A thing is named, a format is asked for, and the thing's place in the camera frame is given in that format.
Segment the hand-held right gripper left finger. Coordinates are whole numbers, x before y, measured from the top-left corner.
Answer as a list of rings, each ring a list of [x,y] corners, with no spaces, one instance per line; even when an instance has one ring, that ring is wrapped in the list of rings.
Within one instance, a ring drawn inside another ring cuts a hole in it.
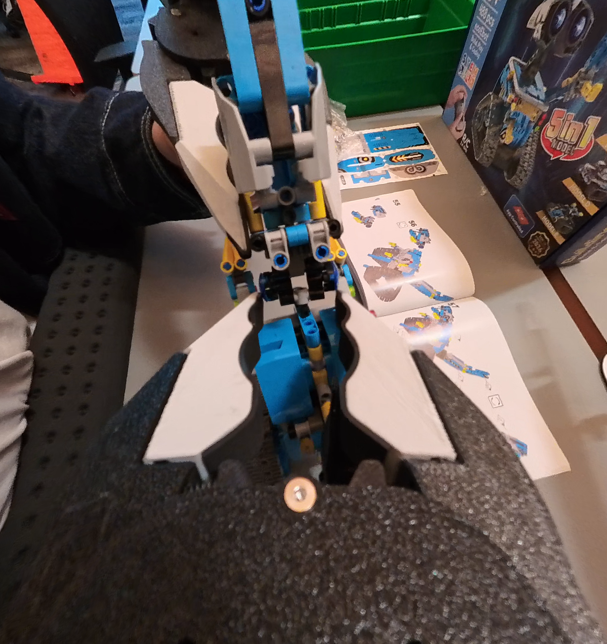
[[[143,461],[191,462],[211,479],[222,462],[250,463],[265,439],[264,406],[252,377],[260,358],[263,300],[249,295],[187,349]]]

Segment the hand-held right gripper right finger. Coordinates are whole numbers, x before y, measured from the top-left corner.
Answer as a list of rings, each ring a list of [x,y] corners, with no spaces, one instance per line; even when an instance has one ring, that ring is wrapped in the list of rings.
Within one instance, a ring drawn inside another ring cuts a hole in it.
[[[457,452],[405,342],[349,294],[336,297],[336,478],[364,461],[397,479],[405,464],[456,463]]]

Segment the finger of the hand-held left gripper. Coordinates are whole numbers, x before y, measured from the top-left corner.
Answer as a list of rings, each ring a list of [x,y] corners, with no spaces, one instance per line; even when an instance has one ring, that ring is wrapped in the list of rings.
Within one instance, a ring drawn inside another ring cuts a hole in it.
[[[172,81],[170,98],[179,134],[176,150],[191,183],[229,239],[251,257],[240,196],[227,174],[227,151],[220,142],[218,106],[212,89],[194,81]]]
[[[324,200],[327,216],[342,222],[342,200],[340,179],[338,173],[338,157],[334,140],[334,131],[330,124],[326,125],[331,176],[324,180]]]

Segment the blue grey brick assembly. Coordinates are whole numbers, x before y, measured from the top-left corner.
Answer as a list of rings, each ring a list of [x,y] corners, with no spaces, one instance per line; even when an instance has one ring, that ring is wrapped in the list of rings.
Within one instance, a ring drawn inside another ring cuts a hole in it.
[[[321,66],[305,58],[295,1],[219,1],[231,76],[212,82],[237,191],[262,205],[322,201],[331,116]]]

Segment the blue yellow brick assembly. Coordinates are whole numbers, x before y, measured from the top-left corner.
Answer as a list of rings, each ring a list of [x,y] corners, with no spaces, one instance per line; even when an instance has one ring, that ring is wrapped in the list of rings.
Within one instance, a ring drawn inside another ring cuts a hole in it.
[[[258,194],[240,197],[242,232],[249,249],[242,251],[226,232],[220,270],[225,275],[235,307],[243,293],[259,293],[266,302],[302,307],[323,300],[339,289],[340,278],[356,297],[348,267],[348,253],[341,245],[341,222],[330,215],[321,181],[314,183],[313,197],[298,201],[292,185],[283,185],[276,206],[268,208]]]

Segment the tracked brick robot model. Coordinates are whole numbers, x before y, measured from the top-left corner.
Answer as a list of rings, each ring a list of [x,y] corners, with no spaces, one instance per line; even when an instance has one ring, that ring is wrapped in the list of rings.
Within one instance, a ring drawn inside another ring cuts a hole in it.
[[[227,442],[229,454],[218,465],[217,484],[244,488],[294,475],[312,478],[315,459],[321,463],[323,483],[348,485],[359,466],[349,454],[349,436],[358,447],[364,446],[364,437],[339,411],[346,374],[339,357],[338,313],[345,313],[341,293],[334,302],[339,309],[314,313],[301,301],[295,317],[267,324],[261,294],[245,301],[252,304],[252,331],[242,344],[241,365],[260,396],[259,416],[240,438]],[[232,447],[238,447],[235,454]]]

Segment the person's left forearm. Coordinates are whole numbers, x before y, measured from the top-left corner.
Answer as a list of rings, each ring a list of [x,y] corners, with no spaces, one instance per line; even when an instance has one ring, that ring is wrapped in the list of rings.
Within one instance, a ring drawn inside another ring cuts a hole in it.
[[[36,316],[67,247],[108,249],[137,227],[211,216],[153,123],[141,93],[54,99],[0,72],[0,310]]]

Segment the grey desk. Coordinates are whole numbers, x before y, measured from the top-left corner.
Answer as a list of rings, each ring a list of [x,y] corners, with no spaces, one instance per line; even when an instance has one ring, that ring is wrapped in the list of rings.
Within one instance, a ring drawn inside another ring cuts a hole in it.
[[[476,296],[496,316],[518,369],[571,471],[538,487],[576,579],[607,635],[607,245],[587,260],[542,273],[429,107],[351,118],[354,129],[418,122],[447,174],[382,187],[412,188],[468,260]],[[215,222],[146,230],[125,399],[233,305],[216,263]]]

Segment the clear plastic bag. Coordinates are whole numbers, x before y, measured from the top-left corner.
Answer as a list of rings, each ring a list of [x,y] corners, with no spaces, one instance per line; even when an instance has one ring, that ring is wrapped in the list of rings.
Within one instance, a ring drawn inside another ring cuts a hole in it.
[[[338,160],[362,156],[364,143],[361,135],[352,130],[348,124],[346,105],[334,100],[330,100],[329,105]]]

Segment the blue sticker sheet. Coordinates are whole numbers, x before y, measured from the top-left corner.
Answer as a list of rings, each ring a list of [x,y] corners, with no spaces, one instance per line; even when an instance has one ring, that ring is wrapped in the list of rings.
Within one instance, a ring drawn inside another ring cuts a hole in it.
[[[418,123],[356,132],[361,135],[364,153],[338,160],[342,191],[447,174]]]

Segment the green file tray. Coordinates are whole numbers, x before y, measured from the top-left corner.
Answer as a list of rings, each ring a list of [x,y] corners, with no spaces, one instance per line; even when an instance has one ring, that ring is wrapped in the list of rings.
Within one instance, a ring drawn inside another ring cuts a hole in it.
[[[443,105],[474,1],[298,1],[306,52],[347,117]]]

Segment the black studded mat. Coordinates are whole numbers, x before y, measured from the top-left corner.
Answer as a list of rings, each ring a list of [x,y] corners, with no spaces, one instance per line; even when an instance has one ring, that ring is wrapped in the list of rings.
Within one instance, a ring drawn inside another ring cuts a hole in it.
[[[3,535],[34,549],[104,423],[123,403],[142,241],[68,249],[34,332],[34,379],[15,495]]]

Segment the open instruction booklet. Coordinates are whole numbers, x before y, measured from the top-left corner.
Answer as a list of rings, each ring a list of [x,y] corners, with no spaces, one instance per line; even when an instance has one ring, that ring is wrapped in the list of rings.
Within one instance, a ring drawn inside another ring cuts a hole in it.
[[[411,189],[343,204],[350,292],[422,350],[504,436],[533,480],[570,465],[513,360],[469,263]]]

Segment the person's white shirt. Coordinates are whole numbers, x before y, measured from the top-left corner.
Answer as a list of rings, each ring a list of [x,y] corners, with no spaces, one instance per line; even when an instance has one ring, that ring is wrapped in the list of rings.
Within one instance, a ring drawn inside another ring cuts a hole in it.
[[[33,353],[26,318],[0,300],[0,531],[8,516],[26,429]]]

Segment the toy robot box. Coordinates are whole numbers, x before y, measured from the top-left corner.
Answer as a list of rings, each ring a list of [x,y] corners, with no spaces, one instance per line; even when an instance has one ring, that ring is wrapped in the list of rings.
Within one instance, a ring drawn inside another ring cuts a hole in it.
[[[607,244],[607,1],[477,1],[443,120],[537,265]]]

